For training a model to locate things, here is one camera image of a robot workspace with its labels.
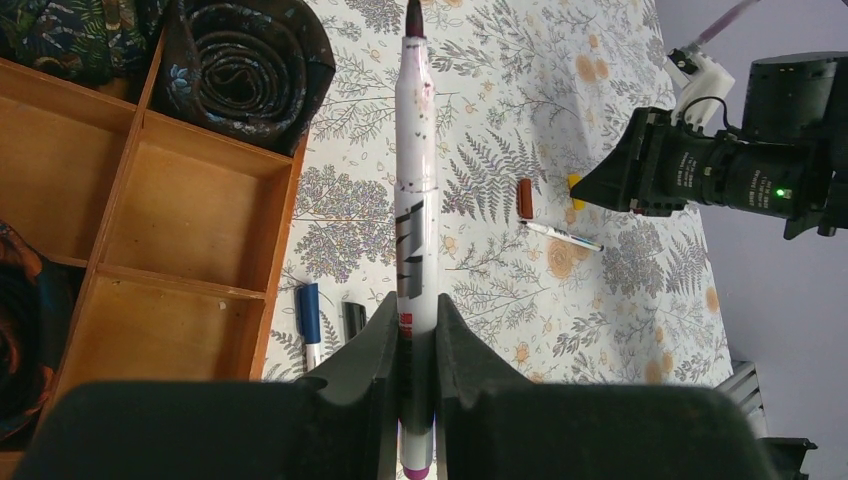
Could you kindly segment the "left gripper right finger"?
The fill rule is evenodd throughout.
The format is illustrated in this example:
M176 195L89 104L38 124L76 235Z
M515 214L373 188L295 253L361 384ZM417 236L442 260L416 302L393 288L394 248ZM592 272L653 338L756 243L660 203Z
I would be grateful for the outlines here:
M536 383L447 295L436 329L438 472L448 479L773 479L737 406L702 387Z

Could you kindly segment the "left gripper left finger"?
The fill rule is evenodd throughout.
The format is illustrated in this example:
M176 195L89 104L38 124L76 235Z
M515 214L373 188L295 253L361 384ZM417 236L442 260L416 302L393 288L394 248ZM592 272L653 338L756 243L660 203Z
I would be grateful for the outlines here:
M390 479L397 321L366 327L292 382L109 381L73 388L17 479Z

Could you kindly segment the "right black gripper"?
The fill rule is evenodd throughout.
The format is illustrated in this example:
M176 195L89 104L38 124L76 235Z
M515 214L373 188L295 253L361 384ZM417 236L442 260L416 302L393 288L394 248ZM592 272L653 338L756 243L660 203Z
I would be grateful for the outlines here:
M687 202L785 220L791 240L847 226L847 55L752 63L739 127L709 136L639 107L614 149L570 188L615 212L668 216Z

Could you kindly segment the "blue pen cap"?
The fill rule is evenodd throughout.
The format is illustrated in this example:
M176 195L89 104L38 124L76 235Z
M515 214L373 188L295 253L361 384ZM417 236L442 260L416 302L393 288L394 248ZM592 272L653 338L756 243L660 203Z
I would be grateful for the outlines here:
M319 286L309 283L296 291L296 314L298 330L305 345L321 343L321 317L319 305Z

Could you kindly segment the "white marker blue end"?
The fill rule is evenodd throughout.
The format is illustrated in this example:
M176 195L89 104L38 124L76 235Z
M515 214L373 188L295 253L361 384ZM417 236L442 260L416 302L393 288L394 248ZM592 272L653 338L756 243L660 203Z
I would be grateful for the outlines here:
M305 373L311 372L318 365L320 365L322 363L322 359L323 359L323 347L322 347L321 342L305 343L304 344L304 359L305 359L305 369L304 369Z

